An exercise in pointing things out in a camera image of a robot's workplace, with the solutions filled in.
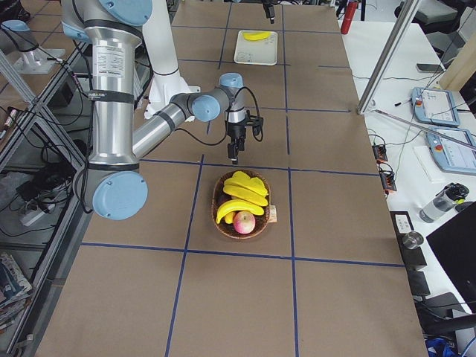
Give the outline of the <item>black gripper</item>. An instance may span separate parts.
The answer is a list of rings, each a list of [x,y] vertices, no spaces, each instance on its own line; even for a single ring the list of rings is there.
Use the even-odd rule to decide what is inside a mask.
[[[228,144],[228,158],[232,164],[238,164],[239,151],[245,150],[246,139],[246,121],[242,120],[237,123],[227,123],[227,135],[230,137]]]
[[[270,23],[274,24],[274,5],[271,0],[262,0],[263,9],[266,14],[266,18],[270,18]]]

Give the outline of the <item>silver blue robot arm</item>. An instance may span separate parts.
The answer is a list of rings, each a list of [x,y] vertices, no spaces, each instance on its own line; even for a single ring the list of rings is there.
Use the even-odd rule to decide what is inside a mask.
[[[236,123],[245,119],[241,75],[223,74],[205,93],[181,77],[165,1],[64,1],[62,26],[92,46],[92,151],[77,183],[81,200],[97,215],[122,220],[144,206],[148,187],[139,161],[187,119],[208,122],[223,112]],[[135,128],[140,45],[152,66],[152,117]]]

